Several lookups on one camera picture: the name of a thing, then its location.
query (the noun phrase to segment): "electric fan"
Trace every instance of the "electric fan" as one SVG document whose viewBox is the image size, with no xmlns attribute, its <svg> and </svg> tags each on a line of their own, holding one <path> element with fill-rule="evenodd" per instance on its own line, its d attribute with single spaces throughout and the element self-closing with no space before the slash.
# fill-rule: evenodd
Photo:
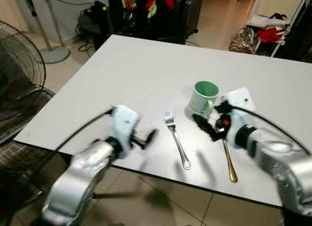
<svg viewBox="0 0 312 226">
<path fill-rule="evenodd" d="M 26 3 L 27 3 L 29 10 L 31 11 L 31 15 L 34 17 L 36 21 L 36 24 L 39 28 L 41 36 L 43 37 L 43 40 L 47 46 L 46 49 L 40 50 L 44 62 L 46 64 L 54 64 L 54 63 L 59 63 L 59 62 L 64 61 L 70 54 L 69 50 L 66 47 L 56 47 L 56 48 L 51 47 L 49 40 L 41 25 L 41 22 L 37 16 L 32 0 L 26 0 Z"/>
<path fill-rule="evenodd" d="M 45 66 L 32 41 L 0 21 L 0 121 L 27 113 L 42 92 Z"/>
</svg>

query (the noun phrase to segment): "fan base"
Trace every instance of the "fan base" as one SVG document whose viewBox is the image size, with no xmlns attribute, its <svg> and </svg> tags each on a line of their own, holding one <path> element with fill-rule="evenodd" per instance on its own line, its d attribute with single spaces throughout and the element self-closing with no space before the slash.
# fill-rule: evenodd
<svg viewBox="0 0 312 226">
<path fill-rule="evenodd" d="M 66 47 L 53 47 L 51 51 L 47 48 L 41 49 L 40 53 L 45 64 L 55 64 L 66 60 L 70 51 Z"/>
</svg>

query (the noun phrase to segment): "silver fork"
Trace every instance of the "silver fork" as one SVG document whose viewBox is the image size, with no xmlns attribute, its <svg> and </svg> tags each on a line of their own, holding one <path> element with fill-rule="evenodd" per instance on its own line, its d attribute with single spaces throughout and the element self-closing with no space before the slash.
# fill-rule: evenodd
<svg viewBox="0 0 312 226">
<path fill-rule="evenodd" d="M 176 146 L 177 146 L 179 153 L 180 153 L 180 156 L 181 156 L 181 160 L 182 160 L 182 164 L 183 164 L 184 169 L 186 169 L 186 170 L 191 169 L 191 162 L 189 161 L 188 157 L 186 156 L 186 154 L 182 148 L 180 139 L 176 133 L 176 127 L 175 127 L 176 124 L 175 124 L 175 121 L 174 121 L 174 118 L 173 118 L 171 112 L 165 113 L 165 122 L 166 122 L 168 129 L 171 131 L 172 136 L 174 137 Z"/>
</svg>

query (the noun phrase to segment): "tiled floor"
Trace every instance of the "tiled floor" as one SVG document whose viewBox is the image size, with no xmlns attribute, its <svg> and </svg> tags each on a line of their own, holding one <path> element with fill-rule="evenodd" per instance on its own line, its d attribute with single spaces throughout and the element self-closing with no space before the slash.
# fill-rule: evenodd
<svg viewBox="0 0 312 226">
<path fill-rule="evenodd" d="M 252 0 L 203 0 L 199 32 L 188 41 L 205 47 L 228 50 L 231 37 L 244 26 Z M 40 48 L 42 40 L 29 35 Z M 46 65 L 46 87 L 57 92 L 88 60 L 78 52 L 81 43 L 70 47 L 71 55 L 58 64 Z M 40 174 L 49 187 L 64 171 L 55 157 Z M 168 181 L 111 168 L 98 184 L 106 198 L 92 200 L 83 225 L 125 226 L 277 226 L 280 210 L 190 188 Z M 38 216 L 44 195 L 16 214 L 13 225 L 29 225 Z"/>
</svg>

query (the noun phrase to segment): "mug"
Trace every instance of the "mug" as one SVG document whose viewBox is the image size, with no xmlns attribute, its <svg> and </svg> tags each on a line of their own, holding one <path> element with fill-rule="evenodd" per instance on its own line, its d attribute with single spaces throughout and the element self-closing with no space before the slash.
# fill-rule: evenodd
<svg viewBox="0 0 312 226">
<path fill-rule="evenodd" d="M 199 81 L 194 86 L 190 106 L 197 113 L 208 117 L 213 112 L 218 94 L 219 88 L 215 84 L 209 81 Z"/>
</svg>

